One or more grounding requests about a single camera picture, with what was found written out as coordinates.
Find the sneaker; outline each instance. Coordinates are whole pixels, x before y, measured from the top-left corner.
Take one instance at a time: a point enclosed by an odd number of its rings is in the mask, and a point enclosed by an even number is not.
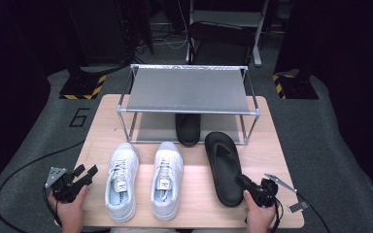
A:
[[[153,215],[156,218],[170,220],[177,214],[183,170],[183,158],[175,144],[162,143],[155,155],[151,187]]]
[[[119,145],[111,157],[105,205],[116,222],[129,221],[135,215],[134,184],[138,166],[138,154],[128,143]]]

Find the slipper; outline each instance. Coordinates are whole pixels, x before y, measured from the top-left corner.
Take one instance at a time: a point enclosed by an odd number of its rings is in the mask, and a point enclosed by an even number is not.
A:
[[[242,186],[235,180],[242,175],[235,143],[224,133],[212,132],[205,138],[205,150],[218,199],[224,206],[238,206],[244,197]]]
[[[199,142],[201,135],[200,114],[175,114],[177,137],[181,144],[191,147]]]

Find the cable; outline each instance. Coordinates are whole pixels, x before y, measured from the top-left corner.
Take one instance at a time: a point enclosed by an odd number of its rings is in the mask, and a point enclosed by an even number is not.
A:
[[[0,193],[1,193],[2,189],[3,189],[3,187],[5,186],[5,184],[6,184],[6,183],[7,183],[7,182],[8,182],[8,181],[9,181],[9,180],[10,180],[10,179],[11,179],[11,178],[16,174],[16,173],[18,173],[18,172],[21,171],[22,169],[26,168],[27,166],[30,166],[31,164],[33,164],[33,163],[35,163],[35,162],[38,162],[38,161],[42,160],[42,159],[44,159],[44,158],[47,158],[47,157],[49,157],[49,156],[52,156],[52,155],[55,155],[55,154],[58,154],[58,153],[65,152],[65,151],[67,151],[67,150],[73,149],[73,148],[79,146],[80,144],[83,144],[84,141],[85,141],[85,140],[80,141],[80,142],[78,142],[77,144],[72,145],[72,146],[70,146],[70,147],[68,147],[68,148],[65,148],[65,149],[62,149],[62,150],[57,150],[57,151],[55,151],[55,152],[48,153],[48,154],[46,154],[46,155],[44,155],[44,156],[42,156],[42,157],[36,158],[36,159],[34,159],[34,160],[32,160],[32,161],[26,163],[25,165],[21,166],[20,168],[16,169],[13,173],[11,173],[11,174],[10,174],[10,175],[9,175],[9,176],[4,180],[4,181],[3,181],[3,183],[2,183],[1,186],[0,186]],[[11,224],[10,222],[8,222],[4,217],[2,217],[1,213],[0,213],[0,220],[3,221],[6,225],[8,225],[9,227],[11,227],[12,229],[14,229],[14,230],[17,231],[17,232],[22,232],[22,233],[24,232],[24,233],[26,233],[26,231],[24,231],[24,230],[22,230],[22,229],[16,227],[15,225]],[[94,231],[94,232],[91,232],[91,233],[97,233],[97,232],[99,232],[99,233],[101,233],[101,232],[109,232],[109,230],[108,230],[108,231],[106,231],[106,230],[103,230],[103,231]]]
[[[313,207],[313,205],[311,205],[311,203],[305,199],[304,196],[301,195],[301,193],[299,193],[298,191],[296,192],[296,195],[298,195],[302,200],[304,200],[309,207],[311,207],[311,209],[315,212],[315,214],[320,218],[320,221],[322,222],[323,226],[325,227],[326,229],[326,232],[330,233],[331,231],[329,230],[328,226],[326,225],[325,221],[323,220],[322,216],[320,215],[320,213],[318,213],[318,211]]]

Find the desk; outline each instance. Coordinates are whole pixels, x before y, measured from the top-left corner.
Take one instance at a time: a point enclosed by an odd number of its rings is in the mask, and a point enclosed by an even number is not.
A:
[[[225,207],[217,197],[211,168],[204,145],[186,148],[177,144],[184,159],[178,214],[169,221],[154,218],[150,200],[153,177],[153,159],[159,144],[135,144],[140,166],[135,182],[136,214],[125,223],[116,223],[105,207],[105,186],[111,155],[125,135],[116,112],[120,95],[105,95],[89,129],[77,166],[97,165],[99,172],[93,177],[84,202],[84,225],[107,227],[160,227],[160,228],[244,228],[245,201],[235,208]],[[288,167],[269,113],[266,100],[256,97],[261,116],[247,146],[237,146],[242,171],[254,182],[260,183],[264,173],[273,174],[292,185]],[[301,213],[292,214],[287,205],[298,202],[294,193],[279,187],[278,199],[284,205],[282,228],[300,228],[304,224]]]

